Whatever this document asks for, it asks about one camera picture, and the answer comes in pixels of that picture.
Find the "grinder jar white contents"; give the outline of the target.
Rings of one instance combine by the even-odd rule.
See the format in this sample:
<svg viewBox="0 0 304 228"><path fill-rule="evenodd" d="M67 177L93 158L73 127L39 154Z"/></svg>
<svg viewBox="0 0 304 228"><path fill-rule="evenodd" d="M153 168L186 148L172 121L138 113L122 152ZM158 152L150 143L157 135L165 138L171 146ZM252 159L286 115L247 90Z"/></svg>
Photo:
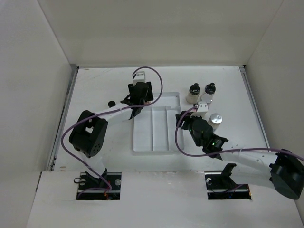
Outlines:
<svg viewBox="0 0 304 228"><path fill-rule="evenodd" d="M194 83L190 86L188 94L186 96L186 101L189 104L195 104L198 100L198 97L200 95L200 87L198 83Z"/></svg>

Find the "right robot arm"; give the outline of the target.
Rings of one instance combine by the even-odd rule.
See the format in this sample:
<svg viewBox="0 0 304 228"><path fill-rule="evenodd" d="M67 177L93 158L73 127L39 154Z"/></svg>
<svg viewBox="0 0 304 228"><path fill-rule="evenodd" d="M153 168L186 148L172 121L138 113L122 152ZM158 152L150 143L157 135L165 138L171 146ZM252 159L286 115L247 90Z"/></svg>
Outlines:
<svg viewBox="0 0 304 228"><path fill-rule="evenodd" d="M284 149L245 148L215 134L212 126L195 112L193 107L176 114L175 131L188 131L194 144L202 149L202 154L177 149L188 157L227 162L209 187L221 187L228 195L242 184L254 184L273 189L288 199L300 199L304 189L303 157Z"/></svg>

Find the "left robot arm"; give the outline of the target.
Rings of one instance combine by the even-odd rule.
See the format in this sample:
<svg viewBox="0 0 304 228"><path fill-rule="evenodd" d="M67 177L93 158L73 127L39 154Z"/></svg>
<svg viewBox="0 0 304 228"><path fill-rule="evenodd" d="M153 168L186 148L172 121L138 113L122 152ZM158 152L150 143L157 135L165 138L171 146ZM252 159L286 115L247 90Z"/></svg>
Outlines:
<svg viewBox="0 0 304 228"><path fill-rule="evenodd" d="M151 82L133 82L128 85L129 94L119 103L97 115L84 110L77 123L71 127L68 138L73 148L80 152L82 158L77 158L87 167L82 177L91 183L95 189L111 188L107 180L107 169L101 160L94 160L104 143L109 127L136 117L141 110L154 100Z"/></svg>

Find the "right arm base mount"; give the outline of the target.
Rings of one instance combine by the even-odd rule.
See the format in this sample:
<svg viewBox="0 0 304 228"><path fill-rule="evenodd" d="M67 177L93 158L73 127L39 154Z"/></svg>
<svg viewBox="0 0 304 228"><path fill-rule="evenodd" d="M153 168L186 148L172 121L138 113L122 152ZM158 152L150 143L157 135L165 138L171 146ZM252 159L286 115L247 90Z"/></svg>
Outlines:
<svg viewBox="0 0 304 228"><path fill-rule="evenodd" d="M230 177L236 166L228 163L222 171L204 172L209 200L251 200L249 185L236 184Z"/></svg>

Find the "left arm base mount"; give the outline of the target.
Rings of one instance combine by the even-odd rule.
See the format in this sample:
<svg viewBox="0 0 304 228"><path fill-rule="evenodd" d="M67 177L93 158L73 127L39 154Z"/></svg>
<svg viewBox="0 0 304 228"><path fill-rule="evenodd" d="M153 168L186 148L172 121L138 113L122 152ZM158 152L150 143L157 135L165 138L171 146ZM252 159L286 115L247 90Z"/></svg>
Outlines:
<svg viewBox="0 0 304 228"><path fill-rule="evenodd" d="M95 178L88 172L82 172L74 178L73 183L77 184L76 200L119 200L122 173L105 172L102 177L111 185L111 189L102 179Z"/></svg>

